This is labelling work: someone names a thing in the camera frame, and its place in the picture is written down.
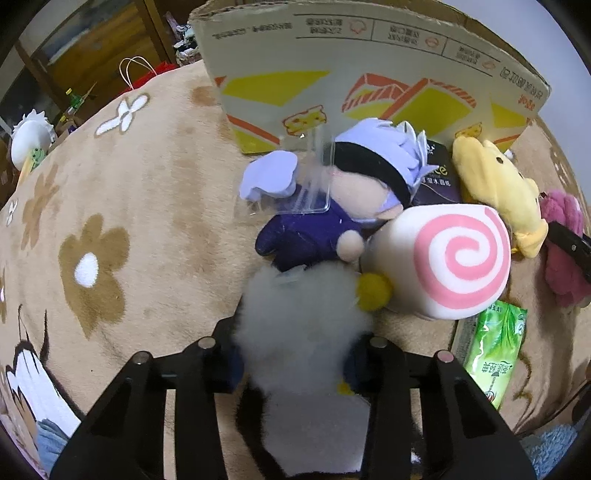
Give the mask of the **green glass bottle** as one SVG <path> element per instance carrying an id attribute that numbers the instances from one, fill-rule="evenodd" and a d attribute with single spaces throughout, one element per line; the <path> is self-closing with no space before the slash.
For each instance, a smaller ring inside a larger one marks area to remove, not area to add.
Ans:
<path id="1" fill-rule="evenodd" d="M 78 95 L 74 92 L 72 88 L 68 88 L 65 94 L 69 101 L 69 104 L 66 107 L 65 111 L 61 114 L 58 123 L 65 124 L 67 122 L 72 122 L 76 125 L 80 125 L 82 123 L 82 120 L 78 116 L 78 112 L 86 102 L 90 92 L 91 90 L 88 90 L 83 95 Z"/>

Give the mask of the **white round plush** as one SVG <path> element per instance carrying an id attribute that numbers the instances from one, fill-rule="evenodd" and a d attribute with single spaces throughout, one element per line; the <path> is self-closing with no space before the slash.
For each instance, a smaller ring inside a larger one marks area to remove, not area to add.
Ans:
<path id="1" fill-rule="evenodd" d="M 48 152 L 57 136 L 44 111 L 35 109 L 24 115 L 13 127 L 11 138 L 11 161 L 21 171 L 27 155 L 35 148 Z"/>

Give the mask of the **yellow dog plush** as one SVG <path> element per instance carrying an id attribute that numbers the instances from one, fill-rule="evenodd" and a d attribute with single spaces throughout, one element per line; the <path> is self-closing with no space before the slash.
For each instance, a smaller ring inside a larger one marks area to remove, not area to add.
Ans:
<path id="1" fill-rule="evenodd" d="M 549 231 L 536 182 L 488 140 L 456 138 L 452 162 L 472 199 L 497 210 L 511 230 L 514 247 L 526 258 L 536 257 Z"/>

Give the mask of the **wooden wardrobe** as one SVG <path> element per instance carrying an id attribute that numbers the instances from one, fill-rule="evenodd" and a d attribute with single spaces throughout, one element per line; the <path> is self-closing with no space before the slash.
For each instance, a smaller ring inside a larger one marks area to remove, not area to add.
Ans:
<path id="1" fill-rule="evenodd" d="M 14 124 L 30 110 L 56 119 L 67 94 L 89 96 L 87 118 L 126 87 L 120 62 L 142 57 L 157 68 L 175 61 L 176 24 L 194 1 L 37 1 L 37 12 L 3 31 L 1 117 Z"/>

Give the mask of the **red paper gift bag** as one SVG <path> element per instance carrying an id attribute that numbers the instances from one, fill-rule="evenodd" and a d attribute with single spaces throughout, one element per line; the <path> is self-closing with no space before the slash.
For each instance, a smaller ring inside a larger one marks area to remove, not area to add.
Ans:
<path id="1" fill-rule="evenodd" d="M 130 68 L 132 65 L 137 65 L 145 69 L 146 73 L 138 77 L 136 80 L 131 80 Z M 126 86 L 126 88 L 123 90 L 123 93 L 138 89 L 157 75 L 175 70 L 177 68 L 178 66 L 176 64 L 171 64 L 166 61 L 161 62 L 153 67 L 147 59 L 140 55 L 125 57 L 119 62 L 118 65 L 119 75 Z"/>

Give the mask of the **green tissue pack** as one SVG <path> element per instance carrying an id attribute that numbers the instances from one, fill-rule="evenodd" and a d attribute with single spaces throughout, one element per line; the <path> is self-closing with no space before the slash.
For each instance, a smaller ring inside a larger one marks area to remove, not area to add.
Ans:
<path id="1" fill-rule="evenodd" d="M 451 351 L 496 409 L 517 363 L 527 318 L 527 309 L 497 300 L 457 322 Z"/>

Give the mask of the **pink plush toy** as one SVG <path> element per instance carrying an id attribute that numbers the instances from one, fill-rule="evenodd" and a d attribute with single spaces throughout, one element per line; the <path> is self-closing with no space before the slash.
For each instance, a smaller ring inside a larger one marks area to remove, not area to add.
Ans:
<path id="1" fill-rule="evenodd" d="M 590 303 L 590 237 L 578 200 L 561 190 L 542 195 L 542 217 L 549 225 L 545 280 L 561 307 Z"/>

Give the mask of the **blue chibi doll plush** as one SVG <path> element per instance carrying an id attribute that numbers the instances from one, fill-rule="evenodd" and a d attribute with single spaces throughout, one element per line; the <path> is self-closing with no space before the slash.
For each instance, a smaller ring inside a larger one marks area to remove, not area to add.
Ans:
<path id="1" fill-rule="evenodd" d="M 435 171 L 425 132 L 403 121 L 366 118 L 321 147 L 301 166 L 294 151 L 276 150 L 249 163 L 238 198 L 249 214 L 270 220 L 256 254 L 287 271 L 363 254 L 366 230 L 411 207 L 423 179 Z"/>

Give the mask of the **printed cardboard box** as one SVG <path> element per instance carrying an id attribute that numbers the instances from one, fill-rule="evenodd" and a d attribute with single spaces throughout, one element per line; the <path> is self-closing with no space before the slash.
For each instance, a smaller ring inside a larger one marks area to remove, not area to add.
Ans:
<path id="1" fill-rule="evenodd" d="M 370 117 L 505 149 L 551 93 L 510 44 L 440 1 L 209 1 L 189 22 L 246 154 Z"/>

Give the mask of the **pink swirl roll plush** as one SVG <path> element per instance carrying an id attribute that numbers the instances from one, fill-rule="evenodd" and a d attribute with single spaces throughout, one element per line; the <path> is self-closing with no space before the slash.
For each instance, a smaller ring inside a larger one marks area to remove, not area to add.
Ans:
<path id="1" fill-rule="evenodd" d="M 414 206 L 370 236 L 363 272 L 385 276 L 418 316 L 460 320 L 492 305 L 511 268 L 507 228 L 479 204 Z"/>

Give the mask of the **white fluffy penguin plush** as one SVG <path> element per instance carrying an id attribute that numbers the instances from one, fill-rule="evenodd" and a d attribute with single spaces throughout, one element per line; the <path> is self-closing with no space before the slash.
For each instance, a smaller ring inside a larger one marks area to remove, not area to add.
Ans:
<path id="1" fill-rule="evenodd" d="M 391 283 L 325 261 L 249 279 L 233 340 L 247 382 L 235 422 L 266 479 L 360 474 L 369 402 L 353 392 L 346 360 L 393 296 Z"/>

